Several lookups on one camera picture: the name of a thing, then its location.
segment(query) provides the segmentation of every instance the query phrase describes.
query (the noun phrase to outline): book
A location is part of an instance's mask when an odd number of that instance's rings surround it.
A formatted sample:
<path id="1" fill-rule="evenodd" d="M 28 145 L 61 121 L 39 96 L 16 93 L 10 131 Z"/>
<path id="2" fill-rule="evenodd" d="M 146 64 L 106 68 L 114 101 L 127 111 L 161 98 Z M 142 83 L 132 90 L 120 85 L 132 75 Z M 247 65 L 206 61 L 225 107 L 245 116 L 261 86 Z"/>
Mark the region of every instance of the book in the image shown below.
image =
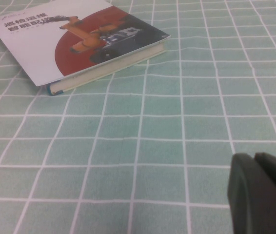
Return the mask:
<path id="1" fill-rule="evenodd" d="M 105 0 L 55 0 L 0 16 L 0 39 L 58 95 L 166 51 L 169 34 Z"/>

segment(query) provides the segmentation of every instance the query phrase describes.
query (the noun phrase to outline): industrial robot image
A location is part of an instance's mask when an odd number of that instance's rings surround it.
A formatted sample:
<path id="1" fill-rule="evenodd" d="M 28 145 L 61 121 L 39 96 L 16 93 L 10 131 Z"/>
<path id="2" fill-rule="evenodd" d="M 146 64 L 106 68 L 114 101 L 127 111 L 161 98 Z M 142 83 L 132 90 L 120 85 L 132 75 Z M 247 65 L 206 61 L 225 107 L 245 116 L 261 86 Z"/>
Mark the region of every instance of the industrial robot image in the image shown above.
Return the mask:
<path id="1" fill-rule="evenodd" d="M 78 28 L 78 25 L 82 24 L 83 21 L 79 20 L 77 16 L 49 17 L 44 23 L 69 21 L 60 29 L 67 30 L 81 39 L 80 42 L 71 46 L 70 51 L 82 53 L 95 49 L 90 60 L 93 63 L 102 63 L 167 37 L 155 28 L 147 27 L 144 22 L 133 20 L 131 17 L 127 16 L 121 20 L 102 25 L 92 32 L 85 32 Z"/>

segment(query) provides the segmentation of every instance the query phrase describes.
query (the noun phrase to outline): table surface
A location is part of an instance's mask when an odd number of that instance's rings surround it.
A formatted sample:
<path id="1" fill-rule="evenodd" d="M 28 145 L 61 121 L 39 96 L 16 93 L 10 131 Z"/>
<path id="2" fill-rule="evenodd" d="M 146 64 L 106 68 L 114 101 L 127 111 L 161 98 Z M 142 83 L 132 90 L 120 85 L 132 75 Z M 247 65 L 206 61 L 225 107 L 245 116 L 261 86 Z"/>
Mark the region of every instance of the table surface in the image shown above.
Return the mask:
<path id="1" fill-rule="evenodd" d="M 232 155 L 276 156 L 276 0 L 112 4 L 167 52 L 50 97 L 0 41 L 0 234 L 232 234 Z"/>

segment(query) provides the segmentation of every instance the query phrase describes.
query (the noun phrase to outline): book cover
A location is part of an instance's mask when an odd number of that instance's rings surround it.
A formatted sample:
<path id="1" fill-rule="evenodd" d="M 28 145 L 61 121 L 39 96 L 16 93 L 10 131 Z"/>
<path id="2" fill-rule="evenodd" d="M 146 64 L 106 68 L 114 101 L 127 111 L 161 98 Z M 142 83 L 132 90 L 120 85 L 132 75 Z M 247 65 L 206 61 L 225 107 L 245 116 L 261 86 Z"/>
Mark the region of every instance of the book cover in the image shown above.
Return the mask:
<path id="1" fill-rule="evenodd" d="M 76 76 L 169 36 L 105 0 L 56 0 L 0 16 L 0 39 L 36 86 Z"/>

